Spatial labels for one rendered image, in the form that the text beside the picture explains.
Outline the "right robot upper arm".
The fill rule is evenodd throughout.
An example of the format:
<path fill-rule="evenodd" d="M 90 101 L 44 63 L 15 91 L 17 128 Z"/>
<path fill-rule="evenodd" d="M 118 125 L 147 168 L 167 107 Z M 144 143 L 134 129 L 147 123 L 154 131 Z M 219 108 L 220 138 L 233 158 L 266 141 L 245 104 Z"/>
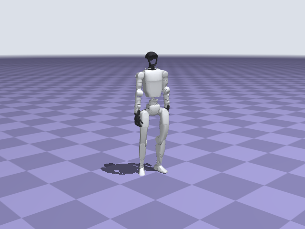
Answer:
<path fill-rule="evenodd" d="M 137 90 L 137 96 L 141 97 L 143 96 L 143 91 L 141 90 L 142 88 L 142 79 L 144 78 L 144 71 L 143 72 L 139 72 L 136 74 L 135 78 L 136 78 L 136 90 Z"/>

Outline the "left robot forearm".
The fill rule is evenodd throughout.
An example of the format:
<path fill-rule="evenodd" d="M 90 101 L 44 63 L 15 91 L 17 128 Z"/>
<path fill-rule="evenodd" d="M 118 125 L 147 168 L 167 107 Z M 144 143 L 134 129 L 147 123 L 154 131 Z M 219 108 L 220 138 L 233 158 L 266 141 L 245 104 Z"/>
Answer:
<path fill-rule="evenodd" d="M 169 93 L 166 93 L 166 94 L 163 94 L 163 97 L 164 97 L 164 107 L 167 108 L 167 105 L 170 105 L 170 101 L 169 101 Z"/>

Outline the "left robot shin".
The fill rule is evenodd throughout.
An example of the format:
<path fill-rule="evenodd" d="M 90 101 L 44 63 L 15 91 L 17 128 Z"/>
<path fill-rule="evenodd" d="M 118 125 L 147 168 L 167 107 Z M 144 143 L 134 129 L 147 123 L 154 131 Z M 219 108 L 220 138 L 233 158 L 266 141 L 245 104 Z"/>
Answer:
<path fill-rule="evenodd" d="M 157 167 L 161 166 L 162 159 L 165 151 L 165 140 L 163 140 L 162 144 L 156 144 L 156 155 L 157 155 Z"/>

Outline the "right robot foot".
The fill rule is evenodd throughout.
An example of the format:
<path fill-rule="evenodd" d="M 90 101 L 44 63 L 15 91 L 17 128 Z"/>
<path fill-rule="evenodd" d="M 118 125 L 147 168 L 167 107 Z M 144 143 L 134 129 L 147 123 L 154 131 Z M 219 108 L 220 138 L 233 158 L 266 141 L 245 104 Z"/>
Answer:
<path fill-rule="evenodd" d="M 144 168 L 141 166 L 141 168 L 140 168 L 140 166 L 139 166 L 139 172 L 138 172 L 138 174 L 140 175 L 140 176 L 144 176 L 145 175 L 145 171 L 144 171 Z"/>

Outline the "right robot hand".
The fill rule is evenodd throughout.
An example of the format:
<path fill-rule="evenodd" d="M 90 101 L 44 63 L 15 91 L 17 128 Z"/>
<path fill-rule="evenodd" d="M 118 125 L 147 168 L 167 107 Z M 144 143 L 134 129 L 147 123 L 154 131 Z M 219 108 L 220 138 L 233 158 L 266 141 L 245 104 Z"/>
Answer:
<path fill-rule="evenodd" d="M 135 114 L 135 118 L 134 118 L 134 123 L 135 123 L 135 125 L 137 125 L 137 126 L 139 126 L 139 127 L 142 127 L 142 125 L 140 124 L 140 122 L 143 124 L 143 122 L 141 121 L 141 119 L 140 119 L 140 110 L 138 109 L 138 111 L 137 111 L 137 114 L 136 113 L 134 113 Z"/>

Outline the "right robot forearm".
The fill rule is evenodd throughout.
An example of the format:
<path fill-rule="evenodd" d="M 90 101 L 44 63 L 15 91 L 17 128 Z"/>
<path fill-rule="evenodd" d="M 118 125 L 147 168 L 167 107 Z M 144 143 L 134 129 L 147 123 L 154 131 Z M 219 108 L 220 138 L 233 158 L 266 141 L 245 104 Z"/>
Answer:
<path fill-rule="evenodd" d="M 141 108 L 141 98 L 140 97 L 137 97 L 137 90 L 136 90 L 136 93 L 135 93 L 135 106 L 134 106 L 134 113 L 137 114 L 137 111 L 138 109 L 140 110 Z"/>

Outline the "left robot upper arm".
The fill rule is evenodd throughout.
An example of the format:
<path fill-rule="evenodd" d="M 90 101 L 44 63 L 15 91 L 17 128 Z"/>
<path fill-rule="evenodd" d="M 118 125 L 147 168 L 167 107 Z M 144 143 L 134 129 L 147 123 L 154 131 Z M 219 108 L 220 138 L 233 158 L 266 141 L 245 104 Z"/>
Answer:
<path fill-rule="evenodd" d="M 170 92 L 170 88 L 167 87 L 167 84 L 168 84 L 168 72 L 162 70 L 162 73 L 163 73 L 163 89 L 162 89 L 162 92 L 164 94 L 166 94 L 166 93 Z"/>

